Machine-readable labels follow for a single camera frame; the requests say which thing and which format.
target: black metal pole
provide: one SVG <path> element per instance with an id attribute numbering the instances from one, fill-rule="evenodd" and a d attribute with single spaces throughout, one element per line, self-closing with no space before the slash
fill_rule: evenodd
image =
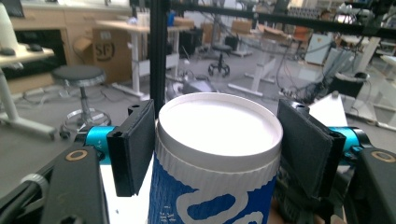
<path id="1" fill-rule="evenodd" d="M 150 6 L 150 98 L 154 100 L 155 118 L 165 100 L 167 12 L 170 0 L 151 0 Z"/>
<path id="2" fill-rule="evenodd" d="M 365 35 L 365 36 L 377 36 L 382 38 L 395 39 L 396 29 L 383 28 L 383 27 L 366 27 L 358 24 L 344 24 L 332 21 L 320 21 L 306 18 L 298 18 L 287 15 L 278 14 L 267 14 L 261 12 L 243 11 L 233 8 L 222 8 L 222 7 L 209 7 L 199 6 L 195 4 L 183 4 L 177 1 L 172 2 L 172 9 L 181 11 L 199 11 L 212 14 L 220 14 L 231 17 L 246 18 L 251 20 L 281 22 L 290 25 L 299 25 L 312 28 L 318 31 L 328 32 L 340 32 L 345 35 Z"/>

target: white lid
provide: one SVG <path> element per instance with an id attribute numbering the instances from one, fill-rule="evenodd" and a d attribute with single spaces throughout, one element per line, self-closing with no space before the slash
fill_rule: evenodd
<path id="1" fill-rule="evenodd" d="M 229 94 L 177 97 L 159 114 L 159 136 L 175 156 L 222 172 L 263 167 L 278 156 L 283 131 L 265 107 Z"/>

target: blue paper cup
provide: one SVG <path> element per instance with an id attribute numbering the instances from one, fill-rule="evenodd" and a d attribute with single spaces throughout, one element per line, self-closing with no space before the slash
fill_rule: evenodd
<path id="1" fill-rule="evenodd" d="M 266 223 L 283 130 L 265 107 L 222 93 L 160 111 L 148 223 Z"/>

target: wheeled stool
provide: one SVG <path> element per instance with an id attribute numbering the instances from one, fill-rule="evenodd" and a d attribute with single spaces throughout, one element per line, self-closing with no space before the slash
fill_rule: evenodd
<path id="1" fill-rule="evenodd" d="M 213 76 L 214 73 L 216 71 L 218 71 L 218 73 L 222 74 L 223 77 L 227 77 L 228 75 L 230 75 L 230 66 L 228 66 L 228 64 L 224 62 L 222 53 L 224 52 L 224 53 L 227 53 L 228 55 L 230 55 L 233 48 L 231 48 L 228 45 L 213 45 L 212 49 L 219 51 L 220 56 L 219 56 L 219 60 L 217 63 L 212 63 L 207 68 L 209 75 Z"/>
<path id="2" fill-rule="evenodd" d="M 88 106 L 88 98 L 85 93 L 85 87 L 94 86 L 106 80 L 106 73 L 103 69 L 89 65 L 61 66 L 53 70 L 51 75 L 56 84 L 79 87 L 81 92 L 81 109 L 66 116 L 59 132 L 62 138 L 70 137 L 70 132 L 78 131 L 87 125 L 100 126 L 111 123 L 107 113 Z"/>

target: floor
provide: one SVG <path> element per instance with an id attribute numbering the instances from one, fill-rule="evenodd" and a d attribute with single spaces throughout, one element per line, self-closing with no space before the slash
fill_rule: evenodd
<path id="1" fill-rule="evenodd" d="M 259 91 L 263 93 L 263 97 L 228 88 L 228 83 L 249 87 L 252 79 L 246 77 L 245 73 L 254 74 L 256 63 L 261 56 L 262 52 L 257 50 L 253 50 L 252 55 L 245 58 L 233 55 L 226 56 L 225 61 L 231 67 L 231 74 L 228 77 L 210 77 L 211 83 L 220 92 L 246 97 L 276 113 L 277 101 L 283 97 L 279 94 L 281 88 L 287 89 L 292 85 L 303 86 L 306 83 L 321 79 L 320 66 L 285 60 L 285 63 L 278 67 L 278 72 L 275 71 L 277 75 L 272 77 L 276 80 L 276 83 L 260 83 Z M 207 67 L 213 62 L 214 60 L 202 59 L 195 55 L 189 59 L 181 59 L 179 69 L 181 73 L 206 76 Z M 374 58 L 368 67 L 368 72 L 372 76 L 371 85 L 363 86 L 359 99 L 363 101 L 372 100 L 378 91 L 375 84 L 385 78 L 384 69 L 387 70 L 381 60 Z M 80 108 L 78 90 L 70 90 L 70 97 L 61 97 L 59 90 L 59 87 L 48 86 L 40 91 L 26 92 L 24 98 L 16 99 L 21 117 L 58 128 L 69 112 Z M 148 78 L 142 80 L 142 91 L 149 92 Z M 127 118 L 127 107 L 138 101 L 136 97 L 105 85 L 88 88 L 87 93 L 90 105 L 106 111 L 112 118 L 112 125 L 114 126 L 123 123 Z M 374 146 L 396 153 L 394 148 L 396 146 L 395 132 L 375 127 L 358 119 L 348 118 L 347 121 L 350 126 L 364 130 Z M 0 197 L 16 188 L 24 176 L 34 173 L 63 150 L 70 147 L 73 139 L 73 136 L 67 140 L 56 136 L 56 139 L 51 141 L 47 136 L 16 130 L 6 124 L 1 124 Z"/>

